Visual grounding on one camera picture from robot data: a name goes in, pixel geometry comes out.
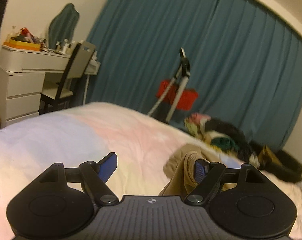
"tripod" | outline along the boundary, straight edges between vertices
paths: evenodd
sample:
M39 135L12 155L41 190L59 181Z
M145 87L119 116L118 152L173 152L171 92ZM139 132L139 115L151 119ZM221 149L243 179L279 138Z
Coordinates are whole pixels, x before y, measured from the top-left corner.
M151 110L148 112L148 116L151 116L154 111L158 108L158 106L160 105L160 103L163 101L163 99L165 98L165 96L167 95L167 93L169 92L170 88L172 87L172 85L176 82L176 80L179 78L180 75L182 75L182 80L181 83L179 85L179 89L176 93L176 96L174 98L173 104L166 116L165 122L169 123L169 121L172 118L172 115L176 109L177 104L179 103L179 100L182 96L182 93L189 81L189 78L191 76L190 74L190 62L187 59L187 57L185 56L185 51L183 48L180 48L180 57L181 57L181 61L180 61L180 65L179 68L177 70L177 72L175 73L175 75L172 77L169 85L166 87L166 89L164 90L163 94L160 96L160 98L158 99L158 101L156 101L155 105L151 108Z

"bottle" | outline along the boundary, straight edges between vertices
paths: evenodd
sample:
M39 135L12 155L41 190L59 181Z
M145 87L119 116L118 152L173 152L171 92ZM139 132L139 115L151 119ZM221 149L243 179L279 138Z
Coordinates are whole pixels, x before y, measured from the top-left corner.
M10 42L12 39L14 39L17 35L15 33L15 26L12 27L11 33L8 34L6 38L6 42Z
M55 44L55 51L59 51L60 49L61 49L60 41L57 41L57 43Z
M64 39L64 46L63 46L63 50L62 50L63 54L67 54L68 47L69 47L68 39Z
M71 55L72 54L72 52L73 52L73 50L74 50L74 48L75 48L75 41L72 41L70 44L69 44L69 49L67 50L67 54L68 55Z
M71 47L72 47L72 44L69 43L68 48L67 48L67 55L71 55L72 54Z

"desk surface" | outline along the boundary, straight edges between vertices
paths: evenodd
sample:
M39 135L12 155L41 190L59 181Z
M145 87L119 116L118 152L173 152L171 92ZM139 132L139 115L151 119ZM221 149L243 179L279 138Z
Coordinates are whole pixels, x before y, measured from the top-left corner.
M19 52L27 52L27 53L36 53L36 54L44 54L44 55L49 55L49 56L56 56L56 57L67 57L69 58L70 55L65 55L65 54L58 54L54 52L46 52L46 51L35 51L35 50L29 50L29 49L16 49L7 45L2 45L3 48L13 50L13 51L19 51Z

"teal curtain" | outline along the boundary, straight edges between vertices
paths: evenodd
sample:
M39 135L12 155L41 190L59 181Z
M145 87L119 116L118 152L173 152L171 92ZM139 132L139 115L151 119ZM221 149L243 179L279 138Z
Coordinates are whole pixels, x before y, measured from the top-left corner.
M88 101L147 113L183 47L199 97L177 123L207 113L275 149L302 106L302 39L253 0L109 0L87 40L101 62Z

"pile of clothes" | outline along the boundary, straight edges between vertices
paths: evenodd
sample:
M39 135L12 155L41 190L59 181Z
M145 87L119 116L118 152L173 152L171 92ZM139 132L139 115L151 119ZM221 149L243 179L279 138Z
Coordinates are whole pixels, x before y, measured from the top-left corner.
M207 114L194 113L185 118L184 125L190 135L204 141L216 151L250 163L260 170L273 173L285 182L302 180L302 164L283 150L273 153L267 145L245 139L244 133L234 125Z
M263 150L263 146L257 144L252 145L252 147L256 149L256 152ZM288 155L276 152L276 156L280 163L290 163L291 169L296 170L298 167L298 165L295 166L296 163L294 164L294 160L290 159ZM199 161L202 163L205 161L220 162L227 166L227 163L224 163L209 151L196 145L186 144L177 149L163 166L163 171L170 182L159 195L179 195L182 199L185 199L207 174L206 170L199 172ZM290 239L302 239L302 182L297 184L287 183L266 171L262 173L294 202L297 209L297 218L289 237ZM224 184L222 190L229 190L235 186L236 183Z
M244 133L234 125L199 113L185 118L184 125L192 136L204 141L215 150L223 151L259 168L256 152L248 144Z

